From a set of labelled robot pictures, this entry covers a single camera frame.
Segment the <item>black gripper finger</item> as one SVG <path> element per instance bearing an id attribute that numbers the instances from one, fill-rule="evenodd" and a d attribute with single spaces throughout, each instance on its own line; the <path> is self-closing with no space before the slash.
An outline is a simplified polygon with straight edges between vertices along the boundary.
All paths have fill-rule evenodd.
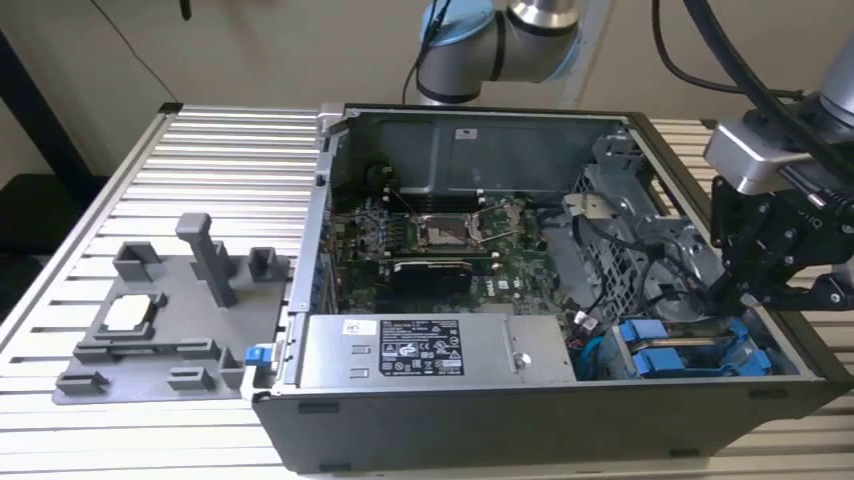
<path id="1" fill-rule="evenodd" d="M 780 311 L 851 311 L 852 268 L 832 266 L 817 275 L 808 287 L 789 286 L 797 273 L 793 267 L 777 267 L 771 272 L 771 308 Z"/>
<path id="2" fill-rule="evenodd" d="M 741 297 L 760 277 L 757 265 L 724 263 L 720 276 L 705 290 L 704 313 L 715 317 L 740 316 L 747 309 Z"/>

